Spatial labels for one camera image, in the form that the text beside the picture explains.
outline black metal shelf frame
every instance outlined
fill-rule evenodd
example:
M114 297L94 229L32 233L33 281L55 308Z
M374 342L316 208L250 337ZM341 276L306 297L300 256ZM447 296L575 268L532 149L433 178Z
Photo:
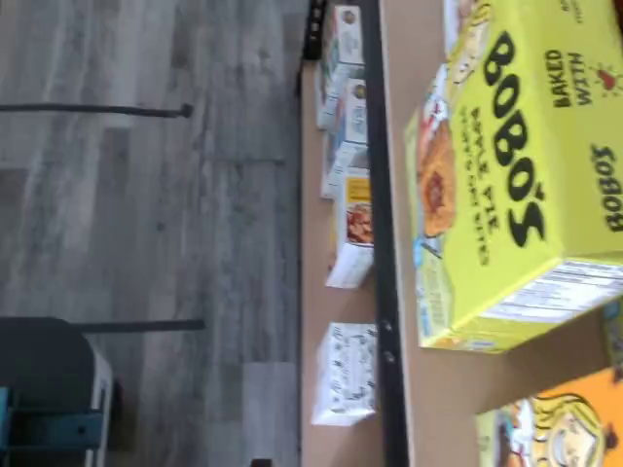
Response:
M385 112L385 77L380 0L344 1L361 8L366 63L368 158L372 182L375 233L374 262L379 328L379 380L383 408L385 465L409 465L407 421L402 372L398 294L391 211L391 178ZM318 60L327 0L310 0L303 60Z

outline nutrition facts label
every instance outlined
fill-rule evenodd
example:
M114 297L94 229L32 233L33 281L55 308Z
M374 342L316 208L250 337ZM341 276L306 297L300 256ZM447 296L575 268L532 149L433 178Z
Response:
M567 261L508 296L484 317L560 323L623 293L623 268Z

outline shelf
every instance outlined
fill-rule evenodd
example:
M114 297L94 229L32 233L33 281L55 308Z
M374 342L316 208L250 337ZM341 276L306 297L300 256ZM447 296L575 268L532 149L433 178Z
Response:
M382 212L384 219L375 222L375 264L383 278L377 284L380 319L387 325L380 339L385 340L382 346L400 346L400 357L392 360L404 382L409 463L476 467L474 414L605 367L600 317L588 314L497 356L419 347L403 131L443 59L443 2L362 0L361 4L368 35L373 208L375 221ZM377 35L378 25L382 37ZM394 416L393 425L385 422L386 442L389 430L400 434L400 401L395 404L396 408L384 409L385 418L392 411Z
M372 323L374 281L359 290L325 287L328 272L331 202L320 198L322 133L315 125L313 64L302 67L302 322L303 375L301 459L303 467L384 465L381 416L352 427L313 426L316 352L331 321Z

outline product packaging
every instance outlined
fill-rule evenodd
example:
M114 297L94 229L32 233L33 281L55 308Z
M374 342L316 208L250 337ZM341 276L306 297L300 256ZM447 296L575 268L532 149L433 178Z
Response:
M365 168L349 167L340 176L333 205L332 262L327 287L355 289L374 261L370 177Z
M444 39L446 55L457 43L462 27L469 20L479 0L444 0Z
M336 5L327 15L323 56L315 70L316 123L331 129L338 99L348 78L363 77L361 12L352 5Z
M480 467L620 467L622 400L607 369L478 415Z
M338 101L335 133L327 130L323 137L321 192L323 198L333 199L346 167L368 167L365 81L347 80Z
M496 353L623 292L611 0L479 2L406 134L420 342Z
M312 424L348 426L375 412L376 354L374 324L329 325L318 350Z

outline white box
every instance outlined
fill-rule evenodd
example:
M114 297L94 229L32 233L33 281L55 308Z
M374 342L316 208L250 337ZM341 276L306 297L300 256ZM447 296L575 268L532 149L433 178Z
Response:
M336 5L327 15L322 60L316 65L316 123L327 129L335 123L338 98L348 78L363 77L361 12L352 5Z
M377 328L331 323L317 354L314 425L350 426L375 412Z
M367 122L365 81L348 79L338 100L335 133L327 130L324 134L323 198L336 197L339 177L345 168L368 168Z
M365 168L347 168L333 205L331 245L335 262L325 285L356 289L374 262L370 176Z

